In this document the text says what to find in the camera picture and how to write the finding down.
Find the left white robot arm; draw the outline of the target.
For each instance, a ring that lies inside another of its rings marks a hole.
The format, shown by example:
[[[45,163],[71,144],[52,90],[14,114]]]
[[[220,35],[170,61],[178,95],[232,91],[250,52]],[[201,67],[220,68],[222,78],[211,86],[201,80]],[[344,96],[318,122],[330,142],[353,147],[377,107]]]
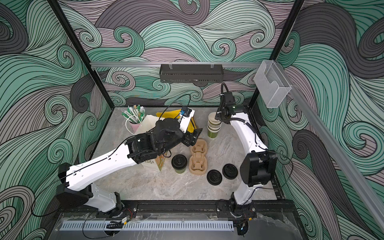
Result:
[[[190,119],[158,120],[149,131],[128,137],[103,156],[83,164],[60,165],[61,184],[57,186],[56,199],[63,209],[85,205],[103,213],[120,212],[123,209],[120,195],[106,192],[94,182],[120,169],[165,155],[178,144],[194,146],[202,129],[189,132],[189,122]]]

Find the green paper coffee cup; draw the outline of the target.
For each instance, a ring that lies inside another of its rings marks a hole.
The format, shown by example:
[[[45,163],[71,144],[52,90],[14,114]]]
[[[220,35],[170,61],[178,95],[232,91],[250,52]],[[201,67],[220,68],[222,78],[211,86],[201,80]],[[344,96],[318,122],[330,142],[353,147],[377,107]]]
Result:
[[[186,171],[186,167],[184,167],[184,168],[174,168],[174,170],[175,170],[175,172],[177,174],[182,174],[182,173],[184,173]]]

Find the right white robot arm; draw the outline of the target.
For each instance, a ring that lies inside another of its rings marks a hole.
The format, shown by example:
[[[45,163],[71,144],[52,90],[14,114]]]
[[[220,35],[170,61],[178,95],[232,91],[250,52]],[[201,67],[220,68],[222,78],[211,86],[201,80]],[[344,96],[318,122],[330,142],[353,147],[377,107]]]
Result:
[[[246,107],[237,105],[231,92],[220,94],[215,119],[235,129],[245,150],[246,156],[239,169],[242,182],[233,193],[233,198],[236,206],[248,205],[254,193],[274,177],[277,153],[268,150],[253,127]]]

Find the white paper takeout bag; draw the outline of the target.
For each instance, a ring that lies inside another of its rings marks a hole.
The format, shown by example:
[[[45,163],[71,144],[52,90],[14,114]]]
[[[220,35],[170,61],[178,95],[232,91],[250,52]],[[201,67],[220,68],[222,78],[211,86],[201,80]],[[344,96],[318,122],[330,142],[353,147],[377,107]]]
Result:
[[[125,145],[128,147],[129,159],[138,165],[143,165],[147,170],[160,172],[164,166],[165,157],[160,147],[163,140],[156,136],[161,132],[161,129],[156,127],[158,120],[156,116],[146,116],[135,134],[126,140]]]

